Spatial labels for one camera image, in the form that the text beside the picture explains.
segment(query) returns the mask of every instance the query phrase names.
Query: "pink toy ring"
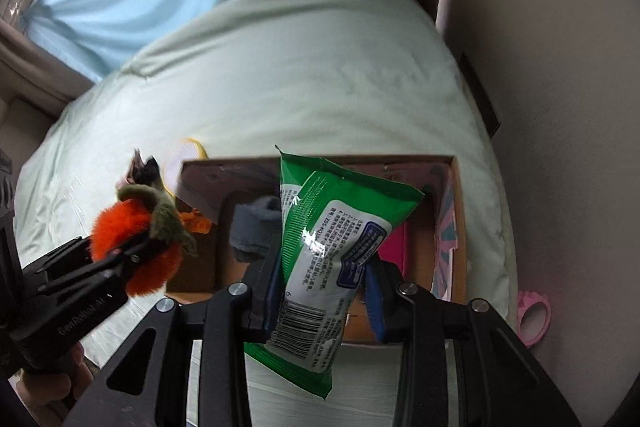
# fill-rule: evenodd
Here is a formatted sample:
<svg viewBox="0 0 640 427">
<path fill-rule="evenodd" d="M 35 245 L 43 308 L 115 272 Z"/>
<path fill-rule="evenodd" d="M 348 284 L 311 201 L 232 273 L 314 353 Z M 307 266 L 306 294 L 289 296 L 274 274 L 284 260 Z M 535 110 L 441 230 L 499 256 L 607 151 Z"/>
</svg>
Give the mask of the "pink toy ring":
<svg viewBox="0 0 640 427">
<path fill-rule="evenodd" d="M 551 304 L 546 295 L 518 292 L 518 338 L 526 347 L 540 341 L 549 327 L 549 322 Z"/>
</svg>

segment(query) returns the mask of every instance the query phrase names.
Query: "orange tag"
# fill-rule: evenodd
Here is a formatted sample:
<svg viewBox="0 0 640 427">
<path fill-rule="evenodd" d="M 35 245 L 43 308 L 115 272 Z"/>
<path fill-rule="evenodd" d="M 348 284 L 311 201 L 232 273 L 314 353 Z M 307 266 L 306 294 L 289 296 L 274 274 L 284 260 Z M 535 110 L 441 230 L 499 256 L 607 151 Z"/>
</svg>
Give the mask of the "orange tag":
<svg viewBox="0 0 640 427">
<path fill-rule="evenodd" d="M 180 219 L 182 220 L 184 229 L 191 233 L 209 233 L 213 225 L 212 220 L 201 216 L 197 212 L 197 210 L 194 210 L 190 214 L 186 212 L 180 213 Z"/>
</svg>

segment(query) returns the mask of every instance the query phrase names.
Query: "barcode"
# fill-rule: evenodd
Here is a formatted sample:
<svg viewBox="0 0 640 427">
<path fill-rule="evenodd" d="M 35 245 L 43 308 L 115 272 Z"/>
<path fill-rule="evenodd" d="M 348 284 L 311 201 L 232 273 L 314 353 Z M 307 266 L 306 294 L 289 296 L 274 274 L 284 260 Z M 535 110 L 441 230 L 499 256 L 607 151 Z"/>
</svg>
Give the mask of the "barcode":
<svg viewBox="0 0 640 427">
<path fill-rule="evenodd" d="M 325 310 L 286 300 L 269 343 L 294 357 L 306 359 L 325 315 Z"/>
</svg>

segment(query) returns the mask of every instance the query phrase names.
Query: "yellow object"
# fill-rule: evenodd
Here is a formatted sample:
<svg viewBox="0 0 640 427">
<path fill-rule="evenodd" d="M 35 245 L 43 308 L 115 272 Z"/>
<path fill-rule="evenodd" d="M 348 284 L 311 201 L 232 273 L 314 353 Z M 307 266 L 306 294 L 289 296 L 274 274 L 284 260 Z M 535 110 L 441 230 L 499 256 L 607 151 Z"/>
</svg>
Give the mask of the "yellow object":
<svg viewBox="0 0 640 427">
<path fill-rule="evenodd" d="M 186 161 L 204 160 L 206 158 L 207 152 L 199 141 L 193 138 L 182 140 L 167 160 L 162 162 L 160 170 L 165 190 L 175 198 L 178 192 L 178 184 L 180 183 L 182 164 Z"/>
</svg>

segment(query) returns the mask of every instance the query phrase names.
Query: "orange fluffy ball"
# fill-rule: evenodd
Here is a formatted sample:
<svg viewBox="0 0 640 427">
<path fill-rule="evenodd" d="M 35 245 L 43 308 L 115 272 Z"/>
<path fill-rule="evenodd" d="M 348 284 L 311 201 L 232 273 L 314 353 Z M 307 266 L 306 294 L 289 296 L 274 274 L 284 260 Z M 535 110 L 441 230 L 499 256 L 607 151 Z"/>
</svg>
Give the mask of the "orange fluffy ball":
<svg viewBox="0 0 640 427">
<path fill-rule="evenodd" d="M 129 237 L 149 229 L 151 214 L 138 200 L 118 201 L 100 213 L 91 237 L 91 258 L 104 259 Z M 182 248 L 172 244 L 160 255 L 142 264 L 127 283 L 127 295 L 145 295 L 159 290 L 175 275 L 182 261 Z"/>
</svg>

